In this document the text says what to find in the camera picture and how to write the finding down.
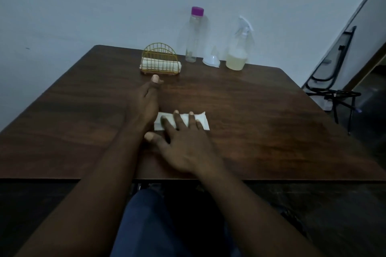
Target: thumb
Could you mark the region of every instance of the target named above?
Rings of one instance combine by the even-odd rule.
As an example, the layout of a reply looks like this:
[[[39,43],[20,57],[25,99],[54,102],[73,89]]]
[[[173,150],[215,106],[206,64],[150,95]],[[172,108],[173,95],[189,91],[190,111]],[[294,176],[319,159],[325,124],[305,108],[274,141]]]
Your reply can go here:
[[[158,135],[158,134],[156,134],[154,132],[146,132],[144,138],[148,142],[156,145],[159,148],[159,151],[161,152],[161,155],[164,158],[167,158],[167,154],[168,154],[168,152],[170,150],[170,145],[167,144],[166,140],[163,139],[162,136],[160,136],[160,135]]]

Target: plastic bottle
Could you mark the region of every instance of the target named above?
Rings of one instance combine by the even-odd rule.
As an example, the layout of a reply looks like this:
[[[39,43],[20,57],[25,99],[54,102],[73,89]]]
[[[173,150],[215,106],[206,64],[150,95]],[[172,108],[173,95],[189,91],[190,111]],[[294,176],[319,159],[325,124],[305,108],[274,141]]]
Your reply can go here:
[[[247,38],[248,33],[253,31],[252,26],[249,21],[244,17],[239,17],[239,29],[235,34],[235,41],[229,47],[229,52],[227,55],[227,62],[225,65],[232,70],[242,70],[247,59]]]
[[[200,24],[204,16],[204,9],[193,6],[189,19],[189,38],[186,45],[185,59],[188,62],[195,62],[197,58],[198,40],[200,37]]]

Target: yellow liquid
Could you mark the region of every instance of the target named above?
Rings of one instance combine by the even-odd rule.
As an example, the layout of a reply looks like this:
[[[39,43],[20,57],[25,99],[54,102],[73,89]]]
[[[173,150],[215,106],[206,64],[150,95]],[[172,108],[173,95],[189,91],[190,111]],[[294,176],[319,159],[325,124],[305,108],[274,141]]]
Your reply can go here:
[[[232,70],[242,70],[246,61],[247,58],[236,58],[231,54],[228,54],[227,62],[225,63],[225,65]]]

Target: wooden table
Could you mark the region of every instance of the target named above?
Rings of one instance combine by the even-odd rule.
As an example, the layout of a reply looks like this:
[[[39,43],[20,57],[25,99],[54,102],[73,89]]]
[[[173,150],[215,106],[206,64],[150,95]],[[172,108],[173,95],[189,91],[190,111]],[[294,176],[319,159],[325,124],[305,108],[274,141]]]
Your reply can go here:
[[[0,133],[0,178],[81,178],[123,121],[128,90],[150,79],[140,50],[93,47]],[[185,62],[163,76],[162,112],[206,112],[226,165],[245,180],[386,180],[386,172],[281,69]],[[189,179],[143,143],[137,179]]]

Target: white tissue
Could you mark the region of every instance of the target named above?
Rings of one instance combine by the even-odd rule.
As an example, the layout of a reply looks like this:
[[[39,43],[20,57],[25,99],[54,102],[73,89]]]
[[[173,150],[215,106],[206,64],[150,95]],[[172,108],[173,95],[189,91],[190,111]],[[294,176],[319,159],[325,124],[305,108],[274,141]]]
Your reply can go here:
[[[141,65],[139,69],[142,70],[158,70],[158,71],[168,71],[168,72],[180,72],[181,71],[181,62],[179,61],[166,61],[160,59],[152,59],[142,57]]]
[[[173,125],[174,128],[176,128],[176,123],[174,121],[173,114],[158,112],[157,119],[154,121],[154,131],[164,130],[161,125],[161,116],[165,116],[166,119],[170,122],[170,124]],[[194,117],[196,120],[200,121],[202,127],[204,127],[204,130],[209,130],[209,124],[205,112],[197,115],[195,114]],[[182,121],[184,121],[185,125],[188,126],[189,114],[181,114],[181,118]]]

